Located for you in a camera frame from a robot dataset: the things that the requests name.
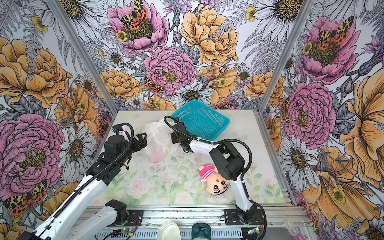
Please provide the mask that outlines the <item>translucent white plastic bag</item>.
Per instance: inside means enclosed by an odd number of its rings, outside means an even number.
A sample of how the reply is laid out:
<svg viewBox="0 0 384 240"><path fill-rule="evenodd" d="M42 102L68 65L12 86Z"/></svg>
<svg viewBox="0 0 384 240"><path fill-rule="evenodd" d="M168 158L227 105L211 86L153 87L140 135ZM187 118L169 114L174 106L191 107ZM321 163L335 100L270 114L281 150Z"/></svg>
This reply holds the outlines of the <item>translucent white plastic bag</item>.
<svg viewBox="0 0 384 240"><path fill-rule="evenodd" d="M179 148L179 144L172 142L173 130L165 123L165 116L145 124L142 130L147 134L147 146L143 149L143 156L151 163L163 161Z"/></svg>

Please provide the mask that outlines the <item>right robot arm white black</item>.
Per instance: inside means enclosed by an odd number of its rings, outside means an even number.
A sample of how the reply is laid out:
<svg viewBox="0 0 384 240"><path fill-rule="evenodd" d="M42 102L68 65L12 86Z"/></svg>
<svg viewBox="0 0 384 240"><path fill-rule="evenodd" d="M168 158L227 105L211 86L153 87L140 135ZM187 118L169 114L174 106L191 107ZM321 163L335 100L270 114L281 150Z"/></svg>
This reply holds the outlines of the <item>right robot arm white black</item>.
<svg viewBox="0 0 384 240"><path fill-rule="evenodd" d="M250 224L257 210L261 210L249 196L244 176L251 167L253 154L250 147L236 139L224 139L218 142L204 140L191 135L179 118L164 117L165 123L173 130L173 144L180 144L185 152L198 153L211 157L218 173L232 187L236 199L238 216L245 225Z"/></svg>

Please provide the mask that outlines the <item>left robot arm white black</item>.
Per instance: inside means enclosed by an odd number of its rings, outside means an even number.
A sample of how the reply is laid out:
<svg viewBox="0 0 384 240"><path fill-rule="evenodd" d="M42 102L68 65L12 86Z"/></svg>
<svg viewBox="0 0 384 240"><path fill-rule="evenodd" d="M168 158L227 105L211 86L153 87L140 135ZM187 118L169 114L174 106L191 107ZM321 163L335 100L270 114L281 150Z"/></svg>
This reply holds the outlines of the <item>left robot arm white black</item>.
<svg viewBox="0 0 384 240"><path fill-rule="evenodd" d="M24 232L21 240L89 240L103 228L123 225L128 220L127 205L112 200L95 215L76 225L76 221L96 196L127 167L132 154L147 146L147 134L115 134L108 138L98 160L87 171L74 192L33 232Z"/></svg>

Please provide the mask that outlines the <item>teal plastic basket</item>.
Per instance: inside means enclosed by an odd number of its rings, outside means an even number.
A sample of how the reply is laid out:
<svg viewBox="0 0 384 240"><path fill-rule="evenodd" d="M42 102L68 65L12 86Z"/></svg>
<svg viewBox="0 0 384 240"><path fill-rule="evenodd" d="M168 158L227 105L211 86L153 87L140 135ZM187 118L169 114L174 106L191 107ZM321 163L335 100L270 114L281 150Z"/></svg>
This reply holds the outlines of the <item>teal plastic basket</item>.
<svg viewBox="0 0 384 240"><path fill-rule="evenodd" d="M214 141L230 124L230 119L203 103L192 100L176 110L171 117L184 123L191 135Z"/></svg>

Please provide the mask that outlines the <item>plush doll pink hat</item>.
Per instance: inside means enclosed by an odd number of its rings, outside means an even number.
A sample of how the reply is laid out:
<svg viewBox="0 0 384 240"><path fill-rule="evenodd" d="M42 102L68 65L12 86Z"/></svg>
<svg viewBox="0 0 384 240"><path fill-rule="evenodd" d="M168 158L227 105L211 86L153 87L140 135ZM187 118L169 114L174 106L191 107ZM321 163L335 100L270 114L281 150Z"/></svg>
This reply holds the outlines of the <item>plush doll pink hat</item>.
<svg viewBox="0 0 384 240"><path fill-rule="evenodd" d="M200 166L199 174L201 182L207 184L206 191L212 196L223 194L229 187L229 182L211 164Z"/></svg>

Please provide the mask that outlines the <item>white round cup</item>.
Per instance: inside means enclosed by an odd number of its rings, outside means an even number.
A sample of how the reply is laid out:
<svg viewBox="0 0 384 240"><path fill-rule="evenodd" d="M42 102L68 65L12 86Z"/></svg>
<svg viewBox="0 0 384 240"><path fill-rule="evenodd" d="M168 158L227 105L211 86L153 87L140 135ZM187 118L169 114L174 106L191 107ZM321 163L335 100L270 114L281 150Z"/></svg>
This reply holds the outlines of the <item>white round cup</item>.
<svg viewBox="0 0 384 240"><path fill-rule="evenodd" d="M157 230L157 240L181 240L182 233L174 222L165 222Z"/></svg>

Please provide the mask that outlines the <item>dark green round container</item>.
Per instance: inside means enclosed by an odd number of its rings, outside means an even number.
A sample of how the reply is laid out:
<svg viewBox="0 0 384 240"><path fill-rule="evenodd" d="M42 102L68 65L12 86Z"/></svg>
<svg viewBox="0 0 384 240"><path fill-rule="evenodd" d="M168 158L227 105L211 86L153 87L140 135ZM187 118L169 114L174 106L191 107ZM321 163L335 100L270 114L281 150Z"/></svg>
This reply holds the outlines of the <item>dark green round container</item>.
<svg viewBox="0 0 384 240"><path fill-rule="evenodd" d="M197 223L192 226L192 240L211 240L212 230L208 224Z"/></svg>

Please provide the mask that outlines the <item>pink clear plastic object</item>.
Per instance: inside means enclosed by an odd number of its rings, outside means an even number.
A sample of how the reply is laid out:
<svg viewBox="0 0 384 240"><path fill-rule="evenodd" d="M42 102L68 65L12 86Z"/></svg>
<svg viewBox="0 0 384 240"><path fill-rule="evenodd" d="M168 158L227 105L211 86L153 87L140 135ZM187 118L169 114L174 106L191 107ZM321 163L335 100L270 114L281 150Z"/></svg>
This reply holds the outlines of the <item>pink clear plastic object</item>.
<svg viewBox="0 0 384 240"><path fill-rule="evenodd" d="M306 240L304 235L300 232L299 228L292 221L284 222L283 226L294 240Z"/></svg>

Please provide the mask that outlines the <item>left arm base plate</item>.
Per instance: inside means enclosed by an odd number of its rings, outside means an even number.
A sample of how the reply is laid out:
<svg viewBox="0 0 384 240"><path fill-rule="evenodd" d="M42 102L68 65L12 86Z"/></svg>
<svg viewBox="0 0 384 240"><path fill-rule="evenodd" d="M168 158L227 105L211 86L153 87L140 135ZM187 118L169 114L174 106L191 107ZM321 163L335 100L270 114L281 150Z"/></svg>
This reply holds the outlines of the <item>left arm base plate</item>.
<svg viewBox="0 0 384 240"><path fill-rule="evenodd" d="M142 225L143 215L143 210L119 210L114 225L140 227Z"/></svg>

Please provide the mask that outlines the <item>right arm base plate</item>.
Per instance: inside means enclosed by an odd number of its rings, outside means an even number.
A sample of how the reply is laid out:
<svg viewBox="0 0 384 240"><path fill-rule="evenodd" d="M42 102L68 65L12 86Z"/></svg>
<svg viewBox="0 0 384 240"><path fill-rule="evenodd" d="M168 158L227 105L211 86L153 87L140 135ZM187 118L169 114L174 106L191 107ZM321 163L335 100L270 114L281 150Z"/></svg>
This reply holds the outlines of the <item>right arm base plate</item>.
<svg viewBox="0 0 384 240"><path fill-rule="evenodd" d="M240 209L224 209L224 219L227 226L265 226L266 218L261 209L242 211Z"/></svg>

